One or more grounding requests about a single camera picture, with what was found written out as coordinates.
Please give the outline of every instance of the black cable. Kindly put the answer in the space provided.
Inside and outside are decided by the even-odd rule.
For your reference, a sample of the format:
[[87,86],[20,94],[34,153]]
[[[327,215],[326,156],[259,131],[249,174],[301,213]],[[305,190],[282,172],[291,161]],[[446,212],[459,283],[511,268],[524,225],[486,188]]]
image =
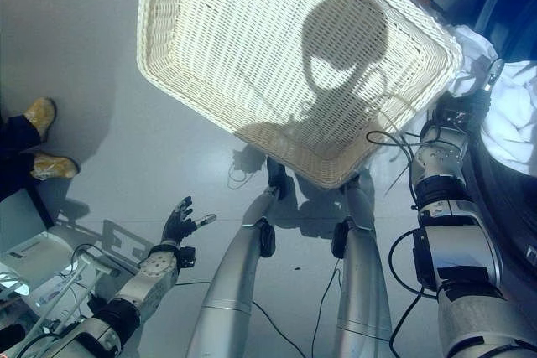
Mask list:
[[404,321],[406,320],[407,316],[412,311],[414,306],[416,306],[416,304],[420,301],[421,297],[425,296],[423,292],[424,292],[424,288],[421,287],[421,290],[418,292],[418,295],[416,296],[414,301],[412,301],[409,307],[404,311],[403,316],[401,316],[401,319],[399,319],[397,326],[395,326],[395,330],[392,333],[392,336],[389,338],[389,349],[392,351],[392,353],[395,355],[396,358],[401,358],[401,357],[399,356],[397,351],[395,351],[395,348],[394,348],[395,337],[397,336],[397,333],[401,330],[401,326],[403,325]]
[[[58,275],[62,278],[67,278],[68,276],[66,276],[64,273],[62,272],[59,272]],[[84,288],[84,289],[87,289],[87,286],[82,284],[82,283],[79,283],[78,281],[75,281],[74,284],[78,285],[79,287],[81,288]]]
[[120,268],[122,268],[123,270],[125,270],[126,272],[128,272],[129,274],[135,276],[136,273],[134,271],[132,271],[131,269],[127,268],[125,265],[123,265],[121,262],[119,262],[117,259],[111,257],[110,255],[108,255],[107,253],[105,253],[100,247],[97,247],[95,245],[92,245],[91,243],[81,243],[79,246],[77,246],[75,248],[75,250],[73,251],[73,254],[70,256],[70,275],[75,271],[73,266],[75,264],[75,255],[76,253],[82,248],[82,247],[85,247],[86,249],[87,248],[94,248],[94,249],[97,249],[100,253],[102,253],[102,255],[107,258],[110,262],[114,263],[115,265],[119,266]]
[[[376,140],[372,140],[371,138],[369,138],[372,134],[381,134],[383,136],[386,136],[387,138],[392,140],[393,143],[377,142]],[[414,201],[414,204],[417,205],[418,204],[418,198],[416,197],[416,193],[414,192],[414,188],[412,187],[412,157],[410,157],[409,150],[407,148],[405,148],[405,146],[395,136],[391,135],[390,133],[383,132],[381,130],[372,130],[371,132],[368,132],[366,134],[366,140],[368,140],[372,144],[377,144],[379,146],[396,146],[396,147],[399,147],[401,149],[401,151],[403,151],[404,156],[406,157],[407,162],[408,162],[407,163],[407,169],[409,170],[409,190],[410,190],[410,195],[412,196],[412,200]],[[405,143],[408,146],[408,148],[410,149],[410,144],[408,144],[406,141],[405,141]]]
[[330,289],[330,286],[332,285],[332,281],[334,281],[334,277],[336,276],[337,272],[337,265],[339,264],[339,261],[341,259],[337,259],[336,265],[334,266],[334,270],[332,272],[332,276],[330,277],[330,281],[328,282],[328,285],[326,286],[325,292],[322,294],[321,303],[319,304],[319,313],[317,315],[317,323],[315,324],[315,331],[313,332],[313,338],[311,339],[311,358],[313,358],[313,348],[315,345],[315,338],[317,336],[317,330],[319,329],[319,322],[321,321],[321,310],[322,310],[322,304],[325,302],[326,295],[328,294],[328,290]]
[[269,323],[272,325],[272,327],[274,327],[274,329],[278,332],[278,334],[281,335],[282,338],[284,340],[286,340],[289,344],[291,344],[299,352],[299,354],[302,356],[302,358],[306,358],[305,354],[302,352],[302,350],[299,348],[299,346],[297,344],[295,344],[293,341],[291,341],[286,335],[284,335],[280,331],[280,329],[278,329],[278,326],[272,321],[272,319],[270,318],[269,314],[267,314],[267,312],[265,312],[265,309],[261,308],[261,306],[255,301],[252,301],[252,304],[254,304],[265,315],[265,317],[267,318]]
[[341,270],[337,269],[337,282],[339,283],[339,290],[343,291],[343,286],[341,285]]
[[193,285],[193,284],[210,284],[210,281],[193,281],[191,283],[175,283],[175,286],[178,287],[180,285]]
[[[193,285],[193,284],[211,284],[210,281],[193,281],[193,282],[190,282],[190,283],[176,283],[175,286],[180,286],[180,285]],[[256,308],[258,308],[262,314],[264,314],[265,318],[267,318],[268,322],[272,325],[272,327],[274,327],[274,330],[276,330],[276,332],[285,340],[287,341],[289,344],[291,344],[293,346],[293,348],[295,348],[299,354],[302,356],[302,358],[306,358],[305,354],[302,352],[302,350],[299,348],[299,346],[297,344],[295,344],[289,337],[287,337],[279,328],[278,326],[276,325],[275,322],[273,322],[272,318],[269,316],[269,314],[267,313],[267,311],[265,309],[263,309],[261,307],[261,305],[259,305],[257,302],[255,302],[254,300],[252,300],[252,304],[255,305]]]
[[[394,278],[397,280],[397,282],[399,284],[401,284],[401,286],[406,289],[407,291],[410,291],[411,293],[413,293],[414,295],[419,295],[420,293],[423,293],[421,291],[418,291],[417,289],[414,289],[412,287],[410,287],[409,285],[407,285],[403,280],[401,280],[401,278],[399,277],[399,275],[395,272],[395,269],[394,269],[394,251],[395,251],[395,248],[397,247],[397,245],[404,239],[406,238],[407,236],[411,235],[412,233],[414,232],[414,230],[410,230],[410,231],[406,231],[403,235],[401,235],[399,238],[397,238],[395,240],[395,242],[392,244],[392,246],[389,248],[389,254],[388,254],[388,265],[389,265],[389,271],[392,273],[392,275],[394,276]],[[423,293],[423,296],[424,298],[428,298],[428,299],[437,299],[437,297],[435,295],[429,295],[428,293]]]
[[57,335],[56,333],[45,333],[43,335],[38,335],[37,337],[35,337],[33,340],[29,341],[25,346],[24,348],[17,354],[17,356],[15,358],[22,358],[24,353],[26,351],[29,350],[29,348],[34,345],[35,343],[37,343],[39,340],[42,340],[44,339],[45,337],[54,337],[56,340],[57,339],[60,339],[61,337],[59,335]]

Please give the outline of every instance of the person's foot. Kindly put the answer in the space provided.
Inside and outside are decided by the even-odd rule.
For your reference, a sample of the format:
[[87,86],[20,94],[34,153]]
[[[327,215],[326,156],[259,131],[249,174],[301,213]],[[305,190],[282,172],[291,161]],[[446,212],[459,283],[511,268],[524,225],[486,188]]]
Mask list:
[[39,180],[49,178],[73,178],[79,173],[75,162],[67,157],[55,157],[45,153],[36,153],[34,157],[34,170],[30,174]]
[[54,102],[49,98],[38,98],[30,108],[26,110],[24,117],[28,119],[33,127],[35,127],[39,133],[39,137],[41,137],[41,142],[44,142],[50,124],[56,118]]

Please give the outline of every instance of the gray floor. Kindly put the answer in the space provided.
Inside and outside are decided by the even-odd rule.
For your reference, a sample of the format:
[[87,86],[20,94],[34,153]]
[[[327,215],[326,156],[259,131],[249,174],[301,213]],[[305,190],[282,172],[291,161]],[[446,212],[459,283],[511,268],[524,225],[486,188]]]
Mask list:
[[[233,151],[245,144],[140,75],[137,2],[2,0],[2,114],[19,114],[37,96],[55,100],[59,115],[42,149],[75,158],[82,171],[70,182],[43,183],[40,193],[55,217],[102,234],[101,240],[111,241],[113,234],[114,248],[124,255],[132,255],[135,246],[143,248],[143,240],[158,241],[170,209],[186,195],[192,195],[197,215],[218,214],[217,223],[186,240],[197,248],[198,260],[180,276],[210,280],[242,213],[266,185],[266,173],[258,171],[240,189],[230,189],[235,184],[228,178]],[[393,156],[381,152],[370,167],[385,267],[393,240],[417,225],[403,179],[384,195],[404,164],[403,156],[390,163]],[[300,217],[285,216],[282,208],[274,220],[277,251],[259,263],[254,297],[309,355],[318,304],[336,262],[326,238],[342,212],[334,204],[337,194],[305,193],[297,186]],[[0,207],[2,249],[41,231],[23,193]],[[397,253],[396,268],[415,282],[410,242]],[[395,324],[413,296],[389,272],[385,276]],[[170,292],[124,356],[137,356],[137,351],[139,356],[183,356],[205,291],[206,286],[195,285]],[[330,354],[338,297],[332,286],[316,356]],[[396,342],[401,356],[440,355],[436,318],[435,302],[420,302]],[[297,354],[254,310],[245,356]]]

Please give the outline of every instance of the wicker basket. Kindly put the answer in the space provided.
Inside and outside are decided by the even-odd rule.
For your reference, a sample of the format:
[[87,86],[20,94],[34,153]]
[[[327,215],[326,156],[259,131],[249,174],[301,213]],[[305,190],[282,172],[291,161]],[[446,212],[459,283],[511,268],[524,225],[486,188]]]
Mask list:
[[159,89],[334,188],[454,75],[461,51],[409,0],[140,0]]

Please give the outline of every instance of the metallic cylinder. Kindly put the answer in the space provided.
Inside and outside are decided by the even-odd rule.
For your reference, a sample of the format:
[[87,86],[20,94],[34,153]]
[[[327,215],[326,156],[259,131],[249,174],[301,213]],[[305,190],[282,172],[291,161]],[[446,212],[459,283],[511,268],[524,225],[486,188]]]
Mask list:
[[259,228],[243,226],[227,248],[201,307],[187,356],[241,357],[248,337]]
[[[466,295],[438,296],[438,321],[444,356],[475,358],[517,341],[537,346],[535,329],[518,308],[502,298]],[[494,356],[537,357],[529,350],[512,350]]]
[[359,187],[350,184],[346,193],[352,220],[348,221],[333,356],[390,357],[392,324],[375,241],[373,208]]

